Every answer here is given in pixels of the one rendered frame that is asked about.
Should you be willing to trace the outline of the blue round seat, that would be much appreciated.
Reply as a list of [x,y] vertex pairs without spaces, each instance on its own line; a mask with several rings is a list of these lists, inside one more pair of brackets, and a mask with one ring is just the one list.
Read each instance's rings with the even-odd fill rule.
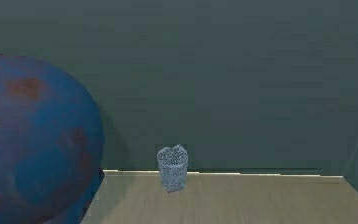
[[79,81],[0,54],[0,224],[80,224],[103,148],[98,105]]

